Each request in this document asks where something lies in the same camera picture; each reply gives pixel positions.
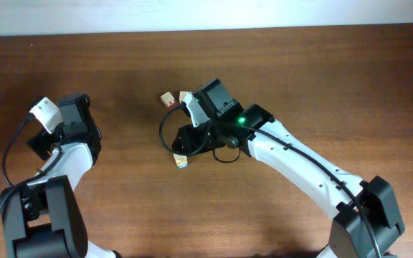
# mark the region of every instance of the wooden table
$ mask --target wooden table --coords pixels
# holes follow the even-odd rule
[[[178,170],[162,148],[160,95],[215,77],[338,166],[390,182],[407,228],[391,251],[413,257],[413,24],[1,37],[0,191],[3,150],[30,102],[86,92],[103,132],[98,162],[75,191],[91,241],[124,257],[321,249],[330,221],[278,172],[247,157],[221,164],[210,153]],[[171,142],[188,120],[176,114],[167,123]],[[13,181],[42,166],[24,144],[39,129],[29,124],[12,148]]]

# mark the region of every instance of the black cable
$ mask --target black cable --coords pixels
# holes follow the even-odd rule
[[[173,153],[173,154],[176,154],[176,155],[180,155],[180,156],[191,157],[191,156],[194,156],[194,155],[198,154],[198,153],[205,147],[205,145],[207,144],[207,141],[208,141],[208,132],[212,129],[212,123],[208,122],[208,124],[206,125],[207,128],[206,128],[206,132],[205,132],[205,135],[204,135],[204,140],[203,140],[203,142],[201,143],[201,145],[200,145],[196,150],[194,150],[194,151],[191,152],[191,153],[179,153],[179,152],[177,152],[177,151],[172,150],[170,147],[168,147],[168,146],[166,145],[165,141],[163,140],[163,136],[162,136],[162,128],[163,128],[163,124],[165,123],[166,119],[167,119],[173,112],[175,112],[175,111],[177,111],[177,110],[181,110],[181,109],[184,108],[184,107],[186,107],[186,103],[182,102],[180,105],[176,106],[174,109],[172,109],[172,110],[170,110],[168,113],[166,113],[166,115],[162,118],[161,124],[160,124],[159,127],[158,127],[158,136],[159,136],[159,138],[161,139],[162,146],[163,146],[166,150],[168,150],[169,152],[171,152],[171,153]]]
[[[332,181],[336,182],[339,185],[339,187],[343,191],[346,192],[348,197],[355,204],[356,208],[358,209],[359,216],[361,217],[361,219],[365,223],[367,232],[369,233],[369,236],[371,237],[372,246],[374,248],[374,251],[376,252],[376,256],[377,256],[377,258],[381,258],[381,254],[380,254],[380,250],[379,250],[379,244],[377,243],[377,239],[376,239],[376,236],[375,236],[374,231],[372,229],[372,225],[369,222],[369,219],[367,218],[366,212],[363,210],[363,207],[361,206],[359,201],[356,199],[356,197],[351,193],[351,191],[348,188],[346,188],[345,184],[343,182],[341,182],[336,176],[334,176],[325,166],[323,166],[321,163],[319,163],[316,159],[314,159],[312,156],[308,155],[307,153],[299,150],[298,148],[292,146],[291,144],[285,143],[281,139],[278,139],[277,137],[275,137],[275,136],[273,136],[273,135],[271,135],[271,134],[269,134],[269,133],[267,133],[263,130],[255,129],[253,127],[246,126],[246,125],[238,125],[238,124],[234,124],[234,123],[223,123],[223,122],[219,122],[219,121],[214,121],[214,123],[216,125],[229,126],[229,127],[235,127],[235,128],[243,128],[243,129],[251,130],[251,131],[256,132],[256,133],[260,133],[260,134],[270,138],[271,140],[275,141],[276,143],[279,143],[279,144],[285,146],[286,148],[296,152],[297,154],[301,155],[302,157],[307,158],[310,162],[314,163],[317,167],[319,167],[324,173],[326,173],[329,176],[329,178]]]
[[[9,178],[7,177],[7,172],[6,172],[6,159],[7,159],[7,154],[9,153],[9,150],[12,146],[12,144],[14,144],[15,139],[17,138],[17,136],[19,136],[20,132],[22,131],[22,129],[25,127],[25,125],[28,124],[29,121],[34,119],[34,115],[33,114],[29,114],[27,119],[22,123],[22,125],[20,125],[19,129],[17,130],[17,132],[15,132],[14,136],[12,136],[12,139],[9,141],[9,144],[7,145],[6,150],[4,151],[4,155],[3,155],[3,161],[2,161],[2,169],[3,169],[3,176],[4,179],[6,180],[6,182],[10,185],[10,186],[14,186],[14,184],[9,180]]]
[[[57,157],[44,169],[43,171],[39,171],[39,173],[32,178],[28,178],[27,180],[24,180],[20,183],[18,183],[15,186],[11,186],[6,192],[6,195],[4,198],[0,201],[0,215],[1,212],[6,204],[6,201],[14,194],[16,191],[18,191],[22,186],[27,185],[28,183],[31,183],[32,181],[36,181],[37,179],[40,179],[41,177],[45,176],[55,165],[57,165],[58,161],[60,161],[61,157],[63,156],[63,150],[60,145],[58,147],[58,155]]]
[[[242,151],[240,149],[238,151],[239,151],[238,156],[233,161],[223,161],[223,160],[219,159],[216,156],[216,148],[214,148],[213,149],[213,158],[214,158],[214,160],[219,161],[220,163],[226,163],[226,164],[234,163],[235,161],[238,161],[238,159],[240,158],[240,154],[242,154]]]

